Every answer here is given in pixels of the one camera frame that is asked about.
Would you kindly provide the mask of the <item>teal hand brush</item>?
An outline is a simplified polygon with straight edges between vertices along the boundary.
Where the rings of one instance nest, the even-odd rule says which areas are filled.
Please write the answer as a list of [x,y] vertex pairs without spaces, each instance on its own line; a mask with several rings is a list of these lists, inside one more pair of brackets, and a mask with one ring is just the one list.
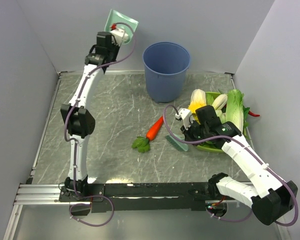
[[187,152],[189,150],[189,146],[187,144],[177,141],[170,134],[166,135],[165,139],[178,151]]

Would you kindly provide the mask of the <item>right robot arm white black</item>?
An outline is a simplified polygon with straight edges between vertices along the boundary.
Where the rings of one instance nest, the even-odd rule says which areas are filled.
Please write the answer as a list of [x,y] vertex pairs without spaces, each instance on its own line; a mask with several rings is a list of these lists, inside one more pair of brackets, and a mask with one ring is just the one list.
[[180,130],[185,141],[193,145],[202,140],[212,143],[234,160],[252,184],[246,185],[219,173],[209,180],[208,193],[213,199],[231,197],[250,207],[256,218],[267,226],[294,209],[297,185],[272,172],[232,122],[221,122],[210,105],[199,108],[196,115],[198,121],[187,108],[180,108],[175,114],[175,118],[182,121]]

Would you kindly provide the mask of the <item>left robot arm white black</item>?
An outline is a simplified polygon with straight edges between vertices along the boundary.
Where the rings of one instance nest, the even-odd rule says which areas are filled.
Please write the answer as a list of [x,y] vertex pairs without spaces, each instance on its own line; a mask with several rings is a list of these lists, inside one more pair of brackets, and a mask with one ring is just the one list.
[[97,33],[96,44],[85,57],[84,68],[79,85],[67,104],[60,108],[64,121],[64,139],[70,143],[70,168],[64,187],[77,201],[89,195],[87,172],[87,149],[90,135],[96,120],[89,112],[92,93],[104,76],[110,63],[116,61],[121,44],[130,37],[119,30]]

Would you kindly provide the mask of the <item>teal dustpan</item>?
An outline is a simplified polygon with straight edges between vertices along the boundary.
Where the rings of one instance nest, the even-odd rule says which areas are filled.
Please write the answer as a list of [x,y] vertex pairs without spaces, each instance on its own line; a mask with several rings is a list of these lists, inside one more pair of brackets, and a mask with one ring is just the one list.
[[107,17],[104,30],[110,32],[116,28],[125,29],[126,33],[129,35],[130,40],[133,39],[134,33],[138,27],[139,22],[127,15],[120,13],[114,9],[111,9]]

